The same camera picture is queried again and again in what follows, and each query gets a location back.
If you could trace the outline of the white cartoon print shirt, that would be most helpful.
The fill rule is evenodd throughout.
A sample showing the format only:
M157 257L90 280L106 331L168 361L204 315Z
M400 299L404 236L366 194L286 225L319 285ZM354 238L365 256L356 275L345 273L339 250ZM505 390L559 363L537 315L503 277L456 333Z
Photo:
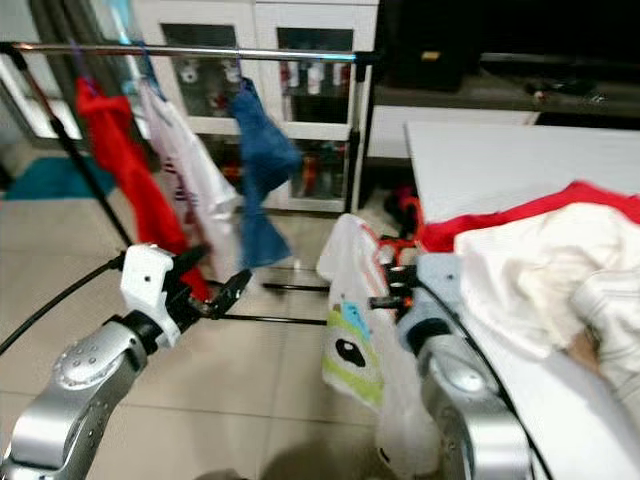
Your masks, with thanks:
M340 215L317 260L328 280L323 380L376 416L378 457L399 479L438 472L440 434L421 398L417 360L401 344L396 315L371 308L389 288L375 230Z

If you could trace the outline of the red plastic hanger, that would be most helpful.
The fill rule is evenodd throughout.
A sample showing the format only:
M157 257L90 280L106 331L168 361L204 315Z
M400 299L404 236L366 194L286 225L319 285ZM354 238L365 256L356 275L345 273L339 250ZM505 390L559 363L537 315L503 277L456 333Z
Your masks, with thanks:
M403 253L406 250L417 250L419 248L419 234L421 229L424 228L425 220L424 215L422 215L422 224L415 236L412 237L399 237L398 236L379 236L378 241L376 241L376 246L378 246L379 253L387 253L387 260L383 262L381 265L404 265Z

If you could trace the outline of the pink and black object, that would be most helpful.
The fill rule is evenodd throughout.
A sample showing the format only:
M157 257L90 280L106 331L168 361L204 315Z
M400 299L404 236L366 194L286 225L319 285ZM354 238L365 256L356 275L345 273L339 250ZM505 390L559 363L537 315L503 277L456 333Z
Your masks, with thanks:
M383 200L383 209L399 225L399 237L415 236L421 227L419 192L413 186L392 189Z

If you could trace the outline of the white shirt with blue print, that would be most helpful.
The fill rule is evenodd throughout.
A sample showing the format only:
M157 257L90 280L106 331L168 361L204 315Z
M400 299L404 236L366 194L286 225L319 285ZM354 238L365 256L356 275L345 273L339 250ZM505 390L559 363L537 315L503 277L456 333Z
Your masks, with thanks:
M141 84L138 99L148 142L161 160L165 198L188 242L209 247L202 274L212 282L227 282L242 270L236 221L241 197L173 102L148 82Z

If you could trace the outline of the cream white garment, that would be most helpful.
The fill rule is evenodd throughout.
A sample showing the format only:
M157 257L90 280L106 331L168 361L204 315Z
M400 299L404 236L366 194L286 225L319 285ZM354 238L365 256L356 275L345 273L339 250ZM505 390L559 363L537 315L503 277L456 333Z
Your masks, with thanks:
M596 371L640 402L640 224L571 204L454 239L468 311L534 358L596 342Z

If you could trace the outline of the blue denim garment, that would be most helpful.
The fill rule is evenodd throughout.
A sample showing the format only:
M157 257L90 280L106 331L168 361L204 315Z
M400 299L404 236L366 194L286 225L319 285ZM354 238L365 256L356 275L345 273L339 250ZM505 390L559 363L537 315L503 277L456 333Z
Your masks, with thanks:
M266 268L292 255L282 233L271 224L266 197L300 169L301 152L265 113L251 78L243 78L230 101L239 128L242 173L241 262L244 269Z

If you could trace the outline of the long red dress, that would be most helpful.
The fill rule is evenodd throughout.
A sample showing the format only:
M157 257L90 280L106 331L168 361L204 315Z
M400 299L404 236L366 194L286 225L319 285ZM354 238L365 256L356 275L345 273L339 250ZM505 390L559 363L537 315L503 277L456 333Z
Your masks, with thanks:
M93 160L111 174L132 206L138 242L170 253L204 247L184 233L177 212L148 169L145 151L131 134L136 122L127 97L106 96L92 79L79 78L76 109L88 127Z

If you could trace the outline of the red t-shirt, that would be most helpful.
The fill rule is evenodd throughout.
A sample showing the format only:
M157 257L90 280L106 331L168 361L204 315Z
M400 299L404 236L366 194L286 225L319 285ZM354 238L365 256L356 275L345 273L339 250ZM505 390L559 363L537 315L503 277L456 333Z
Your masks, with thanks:
M563 209L571 204L599 204L622 212L631 223L640 225L640 193L626 193L604 189L589 180L573 180L562 191L554 192L507 210L466 214L447 221L426 223L417 230L416 242L426 252L449 253L454 251L454 239L468 230L500 227L512 221L534 218L544 212Z

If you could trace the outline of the low white tv stand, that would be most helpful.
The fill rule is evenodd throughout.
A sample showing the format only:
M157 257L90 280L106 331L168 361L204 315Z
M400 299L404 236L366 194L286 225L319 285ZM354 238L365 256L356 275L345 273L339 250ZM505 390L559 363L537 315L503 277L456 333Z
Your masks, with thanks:
M538 165L557 159L620 161L640 157L640 131L471 122L472 110L440 114L429 122L399 123L399 142L410 157L428 166L465 161L529 160Z

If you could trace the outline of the teal floor mat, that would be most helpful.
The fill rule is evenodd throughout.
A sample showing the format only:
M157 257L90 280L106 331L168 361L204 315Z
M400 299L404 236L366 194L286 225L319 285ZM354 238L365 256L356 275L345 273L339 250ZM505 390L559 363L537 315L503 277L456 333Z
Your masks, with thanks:
M38 157L6 189L5 201L92 198L93 193L68 157Z

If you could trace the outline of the white table with black legs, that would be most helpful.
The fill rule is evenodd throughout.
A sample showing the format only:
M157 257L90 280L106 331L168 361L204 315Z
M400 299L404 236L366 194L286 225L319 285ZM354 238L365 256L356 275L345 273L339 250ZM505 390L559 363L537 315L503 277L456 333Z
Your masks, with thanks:
M640 193L640 132L440 122L411 122L406 131L429 221L509 209L572 180ZM468 312L461 321L547 480L640 480L640 428L607 380L564 353L525 355Z

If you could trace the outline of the white glass door cabinet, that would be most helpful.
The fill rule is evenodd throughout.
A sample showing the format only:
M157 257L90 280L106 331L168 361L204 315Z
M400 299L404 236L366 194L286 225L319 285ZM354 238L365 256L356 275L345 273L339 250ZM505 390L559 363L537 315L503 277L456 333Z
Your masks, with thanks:
M371 51L378 0L136 0L134 22L151 45ZM344 212L353 70L349 64L156 58L157 84L232 183L241 138L230 101L251 78L265 113L303 161L266 198L276 210Z

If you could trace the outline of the black television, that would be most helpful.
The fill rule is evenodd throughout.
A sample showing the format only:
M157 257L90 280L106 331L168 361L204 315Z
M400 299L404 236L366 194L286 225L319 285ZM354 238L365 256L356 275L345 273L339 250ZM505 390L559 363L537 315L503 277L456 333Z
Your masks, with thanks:
M640 0L380 0L381 82L456 92L481 68L640 84Z

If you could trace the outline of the black clothes rack silver rail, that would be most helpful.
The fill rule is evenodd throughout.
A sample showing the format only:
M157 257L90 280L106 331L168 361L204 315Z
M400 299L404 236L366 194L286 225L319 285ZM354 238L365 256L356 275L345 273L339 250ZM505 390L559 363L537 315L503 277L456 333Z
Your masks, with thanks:
M356 51L319 51L319 50L273 50L273 49L246 49L246 47L200 47L200 46L163 46L146 44L118 44L118 45L79 45L72 44L29 44L29 42L0 42L0 54L8 56L15 69L18 70L29 88L35 93L38 105L44 110L47 122L54 131L56 140L67 154L79 177L90 188L93 198L99 202L100 210L113 224L116 233L127 244L131 243L131 237L125 233L122 221L110 206L104 189L97 183L95 175L90 172L88 163L84 160L81 151L78 150L72 138L65 129L65 125L55 111L52 110L47 95L38 84L37 79L29 72L29 65L24 55L27 52L36 54L70 54L81 58L83 55L93 56L142 56L143 59L154 56L165 58L219 58L239 60L262 61L314 61L314 63L349 64L353 70L352 100L349 104L349 132L347 137L347 155L344 157L344 173L346 173L346 198L344 198L343 211L352 212L358 205L358 180L357 174L361 173L362 161L364 161L365 147L361 140L364 137L364 128L369 123L371 114L372 93L369 87L369 77L376 64L379 63L380 52Z

